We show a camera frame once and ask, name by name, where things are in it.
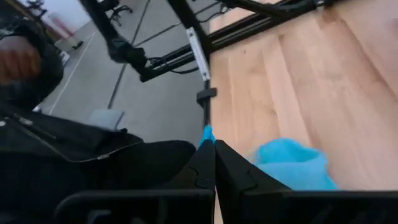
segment person's hand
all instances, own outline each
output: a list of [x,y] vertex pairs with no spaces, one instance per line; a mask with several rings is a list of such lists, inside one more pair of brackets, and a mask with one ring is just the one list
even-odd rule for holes
[[38,75],[40,64],[39,52],[25,37],[0,40],[0,85]]

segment black pants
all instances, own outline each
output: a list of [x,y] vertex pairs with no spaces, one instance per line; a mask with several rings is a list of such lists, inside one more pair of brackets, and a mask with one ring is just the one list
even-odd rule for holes
[[156,188],[178,174],[195,151],[185,141],[142,143],[85,163],[2,152],[0,211],[47,218],[64,198],[82,190]]

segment black clamp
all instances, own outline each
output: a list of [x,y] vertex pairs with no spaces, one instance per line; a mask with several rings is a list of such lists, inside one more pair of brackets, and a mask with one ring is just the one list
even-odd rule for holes
[[205,101],[217,95],[217,88],[208,88],[197,93],[197,103],[203,107]]

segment wooden table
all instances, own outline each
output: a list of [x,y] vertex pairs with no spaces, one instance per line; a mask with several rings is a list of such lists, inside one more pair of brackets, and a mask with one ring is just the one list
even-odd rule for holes
[[292,138],[327,153],[341,189],[398,189],[397,0],[302,15],[213,53],[211,75],[214,134],[240,154]]

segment metal bracket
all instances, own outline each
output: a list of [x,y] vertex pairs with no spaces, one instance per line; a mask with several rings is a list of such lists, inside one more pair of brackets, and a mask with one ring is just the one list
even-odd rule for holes
[[217,88],[207,88],[197,94],[197,103],[203,107],[206,100],[210,100],[211,97],[217,95]]
[[193,56],[195,57],[195,60],[198,64],[200,75],[202,76],[203,81],[210,80],[209,66],[207,64],[205,54],[203,53],[203,49],[200,45],[197,33],[195,32],[193,27],[188,28],[186,31],[189,39],[189,44],[191,45],[193,51]]

